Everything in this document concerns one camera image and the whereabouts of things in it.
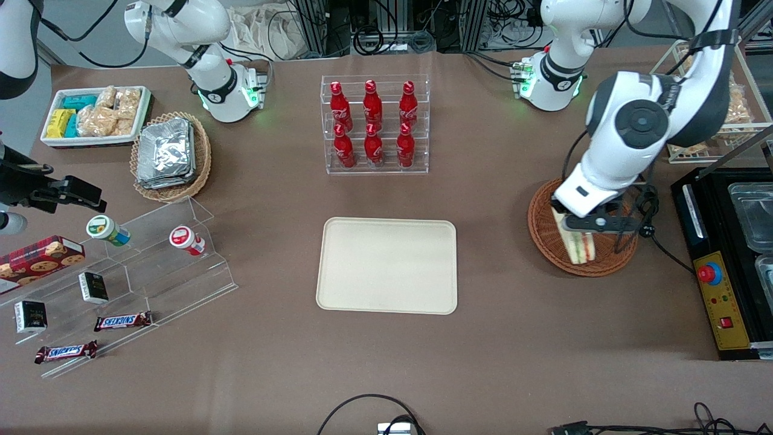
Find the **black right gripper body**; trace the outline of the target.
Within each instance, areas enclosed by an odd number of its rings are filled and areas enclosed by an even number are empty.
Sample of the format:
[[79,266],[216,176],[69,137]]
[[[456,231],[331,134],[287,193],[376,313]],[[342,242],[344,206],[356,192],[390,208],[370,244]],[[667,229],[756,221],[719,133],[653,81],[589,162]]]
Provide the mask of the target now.
[[53,182],[50,174],[54,168],[39,164],[30,157],[8,147],[1,146],[1,202],[9,207],[27,207],[37,210],[56,210],[57,204],[33,198],[37,190],[47,193]]

